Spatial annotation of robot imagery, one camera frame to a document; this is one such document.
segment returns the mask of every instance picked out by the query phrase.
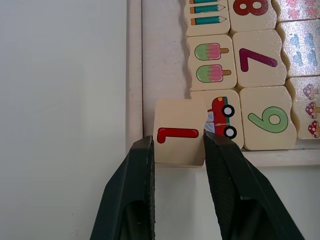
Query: red number 1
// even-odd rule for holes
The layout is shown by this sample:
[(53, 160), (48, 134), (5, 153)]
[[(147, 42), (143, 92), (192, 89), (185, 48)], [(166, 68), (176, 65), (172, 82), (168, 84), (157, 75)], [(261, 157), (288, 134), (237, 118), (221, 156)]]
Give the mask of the red number 1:
[(197, 129), (161, 127), (158, 129), (156, 138), (158, 143), (163, 144), (166, 141), (166, 137), (195, 139), (198, 136), (199, 132)]
[(241, 48), (239, 50), (239, 56), (240, 56), (240, 66), (241, 66), (242, 72), (248, 72), (249, 70), (248, 58), (256, 60), (260, 63), (266, 64), (270, 67), (278, 66), (277, 60), (271, 57), (256, 53), (254, 51), (250, 51), (245, 48)]

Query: wooden tile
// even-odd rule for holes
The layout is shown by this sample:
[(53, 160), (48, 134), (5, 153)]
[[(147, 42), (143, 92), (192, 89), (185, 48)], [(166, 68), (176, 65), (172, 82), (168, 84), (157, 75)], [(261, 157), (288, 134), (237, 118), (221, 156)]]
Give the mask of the wooden tile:
[(204, 125), (202, 99), (161, 99), (155, 106), (154, 160), (158, 164), (202, 166)]
[(233, 90), (193, 91), (192, 99), (203, 99), (207, 109), (204, 129), (244, 145), (239, 95)]
[(286, 87), (249, 87), (239, 95), (246, 149), (285, 150), (295, 146), (297, 131), (291, 121), (292, 100)]
[(299, 139), (320, 140), (320, 76), (286, 81), (292, 97), (292, 120)]
[(320, 75), (320, 19), (281, 22), (282, 56), (287, 77)]
[(188, 37), (191, 91), (231, 89), (237, 84), (234, 48), (227, 35)]
[(273, 0), (278, 22), (320, 18), (319, 0)]
[(230, 30), (227, 0), (185, 0), (184, 19), (188, 37), (227, 34)]
[(275, 29), (277, 14), (271, 0), (228, 0), (231, 34)]
[(282, 41), (275, 30), (237, 32), (232, 40), (240, 88), (285, 84), (287, 69), (281, 59)]

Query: number 7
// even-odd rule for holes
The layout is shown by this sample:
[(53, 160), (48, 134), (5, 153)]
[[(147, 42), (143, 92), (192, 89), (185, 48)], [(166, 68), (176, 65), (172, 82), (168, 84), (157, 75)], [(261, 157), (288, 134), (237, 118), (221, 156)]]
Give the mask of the number 7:
[(260, 63), (266, 64), (270, 67), (278, 66), (277, 60), (271, 57), (256, 53), (254, 51), (250, 51), (245, 48), (241, 48), (239, 50), (239, 56), (240, 56), (240, 66), (241, 66), (242, 72), (248, 72), (249, 70), (248, 58), (256, 60)]

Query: number 6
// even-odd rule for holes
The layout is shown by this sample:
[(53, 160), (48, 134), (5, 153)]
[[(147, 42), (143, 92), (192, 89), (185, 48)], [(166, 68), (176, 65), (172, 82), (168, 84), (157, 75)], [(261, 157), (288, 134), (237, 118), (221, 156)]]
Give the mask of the number 6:
[[(271, 116), (278, 116), (280, 119), (279, 123), (271, 123)], [(286, 112), (276, 106), (266, 108), (262, 113), (262, 119), (254, 113), (250, 113), (248, 115), (248, 119), (259, 128), (274, 134), (278, 134), (286, 130), (289, 122)]]

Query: red car illustration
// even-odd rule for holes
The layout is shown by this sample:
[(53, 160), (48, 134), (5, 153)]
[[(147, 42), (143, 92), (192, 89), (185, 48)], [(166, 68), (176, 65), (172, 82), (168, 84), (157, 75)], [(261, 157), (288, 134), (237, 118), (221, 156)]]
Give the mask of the red car illustration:
[(212, 109), (208, 110), (208, 119), (204, 125), (204, 130), (234, 139), (237, 130), (230, 126), (230, 120), (235, 114), (233, 106), (228, 104), (226, 96), (220, 96), (212, 101)]

